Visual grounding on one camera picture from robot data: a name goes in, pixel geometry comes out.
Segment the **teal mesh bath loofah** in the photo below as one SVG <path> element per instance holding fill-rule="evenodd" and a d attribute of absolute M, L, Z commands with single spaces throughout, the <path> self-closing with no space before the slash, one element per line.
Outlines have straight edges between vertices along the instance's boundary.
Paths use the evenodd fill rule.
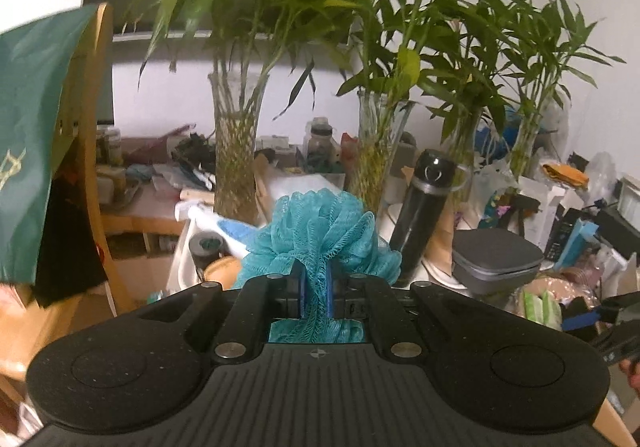
<path fill-rule="evenodd" d="M 348 192 L 328 189 L 282 196 L 271 222 L 254 234 L 234 282 L 243 288 L 253 278 L 288 275 L 295 262 L 306 268 L 310 294 L 306 315 L 283 319 L 270 327 L 271 343 L 362 343 L 363 324 L 334 319 L 328 313 L 328 268 L 340 264 L 346 274 L 365 274 L 393 285 L 400 274 L 401 254 L 378 240 L 375 216 Z"/>

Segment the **black tape roll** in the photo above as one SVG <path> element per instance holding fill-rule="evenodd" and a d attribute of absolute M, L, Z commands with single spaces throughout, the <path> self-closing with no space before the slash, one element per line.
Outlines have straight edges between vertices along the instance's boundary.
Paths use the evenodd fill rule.
<path fill-rule="evenodd" d="M 222 259 L 228 254 L 226 241 L 215 231 L 195 233 L 189 241 L 189 250 L 194 266 L 198 271 L 205 271 L 211 263 Z"/>

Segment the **brown paper bag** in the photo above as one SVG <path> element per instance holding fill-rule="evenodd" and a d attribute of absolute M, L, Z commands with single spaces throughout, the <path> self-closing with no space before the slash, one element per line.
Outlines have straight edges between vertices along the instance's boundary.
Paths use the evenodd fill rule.
<path fill-rule="evenodd" d="M 455 221 L 454 209 L 447 201 L 424 252 L 424 259 L 446 275 L 451 275 Z"/>

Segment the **white product box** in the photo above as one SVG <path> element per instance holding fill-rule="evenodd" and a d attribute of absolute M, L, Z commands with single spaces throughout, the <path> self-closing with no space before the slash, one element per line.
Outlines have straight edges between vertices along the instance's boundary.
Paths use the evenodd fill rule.
<path fill-rule="evenodd" d="M 544 251 L 547 248 L 556 210 L 565 196 L 566 189 L 561 186 L 549 187 L 543 182 L 524 176 L 518 180 L 518 187 L 523 196 L 538 202 L 533 214 L 527 215 L 524 219 L 524 238 Z"/>

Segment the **white plastic tray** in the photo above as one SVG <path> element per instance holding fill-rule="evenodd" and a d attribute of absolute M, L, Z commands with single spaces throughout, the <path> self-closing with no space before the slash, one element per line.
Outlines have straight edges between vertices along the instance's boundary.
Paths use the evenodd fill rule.
<path fill-rule="evenodd" d="M 175 216 L 178 222 L 184 222 L 184 228 L 169 268 L 166 285 L 169 293 L 188 289 L 200 280 L 189 249 L 189 243 L 195 235 L 206 231 L 217 233 L 224 239 L 230 254 L 242 259 L 247 254 L 247 243 L 257 230 L 244 222 L 220 216 L 213 207 L 202 202 L 179 202 L 175 208 Z"/>

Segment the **grey zippered hard case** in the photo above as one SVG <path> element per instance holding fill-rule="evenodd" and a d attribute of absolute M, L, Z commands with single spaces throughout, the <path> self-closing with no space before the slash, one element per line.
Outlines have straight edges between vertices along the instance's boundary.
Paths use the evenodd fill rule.
<path fill-rule="evenodd" d="M 537 245 L 509 230 L 457 230 L 452 239 L 452 275 L 474 295 L 512 292 L 527 285 L 543 260 Z"/>

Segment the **black thermos bottle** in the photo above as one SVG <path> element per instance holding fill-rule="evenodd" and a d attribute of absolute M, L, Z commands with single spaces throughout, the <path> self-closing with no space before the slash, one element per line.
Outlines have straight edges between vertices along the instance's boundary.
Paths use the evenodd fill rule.
<path fill-rule="evenodd" d="M 469 167 L 445 153 L 425 150 L 419 155 L 390 237 L 390 248 L 401 254 L 395 287 L 410 285 L 448 196 L 462 190 L 470 177 Z"/>

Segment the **middle glass vase bamboo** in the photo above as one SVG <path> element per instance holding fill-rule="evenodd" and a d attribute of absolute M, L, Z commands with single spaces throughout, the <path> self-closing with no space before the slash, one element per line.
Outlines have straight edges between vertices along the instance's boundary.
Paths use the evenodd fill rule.
<path fill-rule="evenodd" d="M 345 61 L 353 66 L 338 89 L 356 92 L 356 164 L 348 189 L 376 213 L 382 206 L 414 92 L 454 100 L 454 62 L 462 28 L 460 0 L 329 0 L 350 27 Z"/>

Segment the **glass vase bamboo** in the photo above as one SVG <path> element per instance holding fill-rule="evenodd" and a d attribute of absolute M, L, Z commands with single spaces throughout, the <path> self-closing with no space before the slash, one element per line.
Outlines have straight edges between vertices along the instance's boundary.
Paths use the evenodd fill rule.
<path fill-rule="evenodd" d="M 346 43 L 350 27 L 329 0 L 130 0 L 124 25 L 135 28 L 154 14 L 145 55 L 182 29 L 177 48 L 208 29 L 213 68 L 215 211 L 254 224 L 258 219 L 254 152 L 262 100 L 272 70 L 283 58 L 296 66 L 306 45 Z"/>
<path fill-rule="evenodd" d="M 353 66 L 338 89 L 356 92 L 356 164 L 348 189 L 376 213 L 382 206 L 414 92 L 454 100 L 454 62 L 462 28 L 460 0 L 329 0 L 350 27 L 345 61 Z"/>
<path fill-rule="evenodd" d="M 474 174 L 475 135 L 483 116 L 497 128 L 506 124 L 509 98 L 500 75 L 510 66 L 525 34 L 516 22 L 534 12 L 530 0 L 429 0 L 423 23 L 420 89 L 442 104 L 442 150 L 458 164 L 454 193 L 459 210 L 469 199 Z"/>

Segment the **wooden chair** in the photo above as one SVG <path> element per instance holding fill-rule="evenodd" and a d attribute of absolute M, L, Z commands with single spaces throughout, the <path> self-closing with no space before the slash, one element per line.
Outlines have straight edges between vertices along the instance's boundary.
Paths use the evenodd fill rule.
<path fill-rule="evenodd" d="M 113 36 L 113 14 L 109 4 L 96 6 L 96 13 L 82 32 L 70 59 L 65 77 L 61 108 L 53 141 L 53 167 L 73 159 L 78 179 L 78 201 L 87 216 L 93 244 L 107 277 L 107 292 L 112 296 L 112 311 L 118 315 L 136 308 L 125 283 L 119 276 L 106 243 L 98 200 L 96 176 L 96 102 L 102 92 L 107 51 Z M 44 346 L 70 332 L 84 294 L 74 295 L 41 308 L 37 303 L 24 311 L 3 308 L 1 311 L 1 384 L 23 382 L 32 358 Z"/>

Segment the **far right bamboo vase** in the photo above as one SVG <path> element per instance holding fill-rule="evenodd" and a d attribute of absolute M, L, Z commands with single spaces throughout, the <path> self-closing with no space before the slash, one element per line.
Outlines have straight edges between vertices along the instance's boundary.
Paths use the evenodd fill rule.
<path fill-rule="evenodd" d="M 590 45 L 597 25 L 587 22 L 580 7 L 568 0 L 547 0 L 541 7 L 533 0 L 523 0 L 510 8 L 503 55 L 504 77 L 514 88 L 520 117 L 510 153 L 510 170 L 515 178 L 528 170 L 544 112 L 552 104 L 563 107 L 572 98 L 563 83 L 564 76 L 570 74 L 594 87 L 594 78 L 577 68 L 579 61 L 600 66 L 624 61 Z"/>

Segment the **left glass vase bamboo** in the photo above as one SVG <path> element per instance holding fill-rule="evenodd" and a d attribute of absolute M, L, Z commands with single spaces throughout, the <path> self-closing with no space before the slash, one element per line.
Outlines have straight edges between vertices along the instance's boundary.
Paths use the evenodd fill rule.
<path fill-rule="evenodd" d="M 177 48 L 208 29 L 213 68 L 215 211 L 254 224 L 258 219 L 254 152 L 262 100 L 272 70 L 283 58 L 296 66 L 306 45 L 346 43 L 350 27 L 329 0 L 130 0 L 124 25 L 135 28 L 154 14 L 145 55 L 182 29 Z"/>

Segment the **right glass vase bamboo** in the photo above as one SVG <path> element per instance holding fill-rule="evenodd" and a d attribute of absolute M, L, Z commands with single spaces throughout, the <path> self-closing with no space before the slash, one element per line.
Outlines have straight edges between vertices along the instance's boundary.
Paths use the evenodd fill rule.
<path fill-rule="evenodd" d="M 510 66 L 525 34 L 516 22 L 534 12 L 530 0 L 429 0 L 423 23 L 420 89 L 442 104 L 442 150 L 458 164 L 454 193 L 459 210 L 469 199 L 474 174 L 475 135 L 483 116 L 497 128 L 506 124 L 509 98 L 500 75 Z"/>

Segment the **green hanging cloth bag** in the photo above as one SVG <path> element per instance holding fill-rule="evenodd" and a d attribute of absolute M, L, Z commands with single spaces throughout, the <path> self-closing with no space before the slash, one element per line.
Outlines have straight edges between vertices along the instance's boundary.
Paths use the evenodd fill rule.
<path fill-rule="evenodd" d="M 36 280 L 63 84 L 95 15 L 95 6 L 85 6 L 1 34 L 1 281 L 7 285 Z"/>

